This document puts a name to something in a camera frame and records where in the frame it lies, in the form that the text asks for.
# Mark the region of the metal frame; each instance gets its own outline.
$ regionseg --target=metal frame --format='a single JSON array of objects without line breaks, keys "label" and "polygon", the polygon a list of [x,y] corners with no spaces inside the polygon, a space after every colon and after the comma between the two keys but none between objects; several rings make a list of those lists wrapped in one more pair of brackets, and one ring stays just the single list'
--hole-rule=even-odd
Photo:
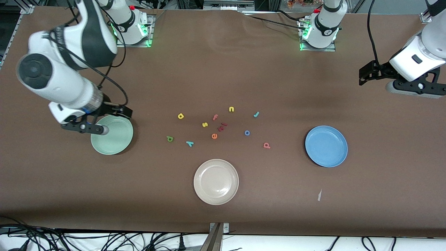
[{"label": "metal frame", "polygon": [[46,0],[14,0],[21,9],[20,14],[33,13],[34,6],[46,5]]},{"label": "metal frame", "polygon": [[6,47],[6,50],[4,51],[4,55],[3,55],[2,59],[1,59],[1,62],[0,62],[0,70],[1,70],[1,68],[3,66],[4,60],[6,59],[6,55],[9,52],[9,48],[11,47],[12,40],[14,39],[14,36],[16,35],[17,29],[19,28],[19,24],[22,21],[22,18],[23,18],[23,14],[21,14],[20,17],[19,17],[19,20],[17,20],[16,27],[14,28],[14,31],[12,32],[11,39],[9,40],[9,43],[8,43],[8,47]]},{"label": "metal frame", "polygon": [[229,223],[211,223],[210,228],[211,232],[206,237],[200,251],[221,251],[223,231],[229,231]]},{"label": "metal frame", "polygon": [[423,24],[432,22],[432,16],[430,15],[428,9],[425,10],[423,13],[420,13],[420,20],[421,20],[421,23],[423,23]]}]

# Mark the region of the green led light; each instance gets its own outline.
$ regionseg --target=green led light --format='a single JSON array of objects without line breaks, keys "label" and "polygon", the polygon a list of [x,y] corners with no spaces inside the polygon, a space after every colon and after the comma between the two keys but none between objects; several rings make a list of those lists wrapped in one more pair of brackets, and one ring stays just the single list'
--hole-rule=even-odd
[{"label": "green led light", "polygon": [[148,39],[148,40],[145,42],[145,44],[147,45],[147,47],[152,47],[152,41],[153,41],[153,39],[151,38],[151,39]]},{"label": "green led light", "polygon": [[118,35],[116,34],[116,30],[114,26],[111,26],[111,28],[113,29],[113,34],[115,35],[115,37],[117,37]]},{"label": "green led light", "polygon": [[139,28],[139,30],[140,30],[140,32],[141,32],[141,35],[145,36],[146,33],[147,33],[147,30],[146,30],[146,28],[144,27],[144,25],[138,25],[138,28]]}]

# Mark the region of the blue plate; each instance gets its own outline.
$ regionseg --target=blue plate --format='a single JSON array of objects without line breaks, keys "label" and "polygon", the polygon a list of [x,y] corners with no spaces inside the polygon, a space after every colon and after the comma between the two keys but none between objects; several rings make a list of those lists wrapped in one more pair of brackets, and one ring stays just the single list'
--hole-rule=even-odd
[{"label": "blue plate", "polygon": [[305,139],[308,156],[319,166],[336,167],[347,157],[347,141],[341,132],[327,125],[311,129]]}]

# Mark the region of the plate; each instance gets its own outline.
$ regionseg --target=plate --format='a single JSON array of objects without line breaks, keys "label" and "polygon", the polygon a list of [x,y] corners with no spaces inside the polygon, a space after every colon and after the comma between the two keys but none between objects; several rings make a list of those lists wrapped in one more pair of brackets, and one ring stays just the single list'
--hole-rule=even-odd
[{"label": "plate", "polygon": [[108,115],[101,118],[97,124],[108,127],[106,135],[91,135],[93,148],[101,154],[113,155],[120,153],[132,141],[133,126],[124,117]]},{"label": "plate", "polygon": [[305,139],[308,156],[319,166],[336,167],[347,157],[347,141],[341,132],[327,125],[314,127]]},{"label": "plate", "polygon": [[197,169],[194,189],[202,201],[222,205],[230,201],[239,189],[239,175],[226,160],[211,159]]}]

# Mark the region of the white floor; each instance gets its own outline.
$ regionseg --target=white floor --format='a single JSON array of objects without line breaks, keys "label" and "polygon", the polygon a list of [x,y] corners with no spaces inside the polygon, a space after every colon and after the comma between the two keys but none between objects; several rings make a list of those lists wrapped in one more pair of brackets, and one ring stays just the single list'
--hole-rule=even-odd
[{"label": "white floor", "polygon": [[[68,234],[68,236],[87,237],[87,236],[102,236],[107,234]],[[176,234],[169,234],[165,237],[174,236]],[[149,243],[152,234],[144,234],[144,239],[137,236],[132,239],[135,243],[136,249],[141,250],[144,243]],[[201,246],[206,239],[206,234],[193,234],[184,236],[184,244],[186,247]],[[258,236],[258,235],[225,235],[223,237],[222,251],[233,251],[241,248],[240,251],[326,251],[334,241],[335,237],[330,236]],[[107,237],[96,239],[69,239],[70,242],[82,251],[100,251],[107,241]],[[390,251],[393,238],[371,238],[375,245],[376,251]],[[26,241],[23,237],[8,237],[6,235],[0,236],[0,251],[7,251],[13,248],[20,248]],[[113,250],[118,247],[124,238],[119,239],[107,250]],[[45,247],[48,246],[45,242],[41,242]],[[157,251],[178,248],[179,238],[162,243],[157,246]],[[366,241],[370,250],[373,250],[371,245]],[[123,246],[120,251],[133,251],[132,246]],[[366,251],[361,243],[360,237],[341,237],[333,248],[333,251],[349,251],[359,250]],[[446,239],[431,239],[431,238],[398,238],[394,251],[445,251]],[[37,246],[33,243],[29,244],[28,251],[38,251]]]}]

